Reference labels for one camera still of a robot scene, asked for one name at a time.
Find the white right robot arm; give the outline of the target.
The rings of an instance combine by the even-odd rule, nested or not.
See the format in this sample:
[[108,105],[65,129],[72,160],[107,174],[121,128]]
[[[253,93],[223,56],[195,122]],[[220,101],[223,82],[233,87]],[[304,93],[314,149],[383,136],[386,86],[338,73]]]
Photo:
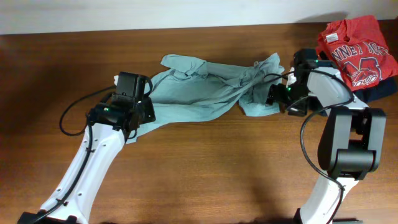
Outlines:
[[[334,223],[334,217],[349,191],[381,160],[386,114],[370,108],[344,83],[337,65],[320,58],[313,49],[294,54],[293,69],[283,77],[286,84],[273,84],[266,103],[280,103],[289,115],[303,116],[300,147],[319,178],[306,203],[297,209],[294,223]],[[318,145],[318,164],[309,158],[304,132],[309,121],[326,113],[328,119]]]

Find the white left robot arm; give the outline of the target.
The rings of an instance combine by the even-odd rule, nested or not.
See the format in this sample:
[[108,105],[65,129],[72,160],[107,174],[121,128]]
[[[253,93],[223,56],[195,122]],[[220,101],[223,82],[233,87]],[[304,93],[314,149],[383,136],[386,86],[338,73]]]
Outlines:
[[37,213],[24,212],[19,223],[88,223],[101,183],[127,140],[140,125],[155,121],[149,77],[120,72],[116,84],[86,115],[79,150],[63,179]]

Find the light blue t-shirt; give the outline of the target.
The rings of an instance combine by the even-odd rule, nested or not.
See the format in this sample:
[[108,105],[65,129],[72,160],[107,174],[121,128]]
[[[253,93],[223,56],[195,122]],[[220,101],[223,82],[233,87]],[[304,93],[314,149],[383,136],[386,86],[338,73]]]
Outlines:
[[252,67],[207,62],[200,58],[169,54],[161,64],[168,69],[151,81],[150,98],[155,121],[140,125],[127,143],[169,123],[211,121],[229,111],[235,103],[246,116],[268,116],[279,105],[266,104],[269,88],[280,83],[284,72],[278,54]]

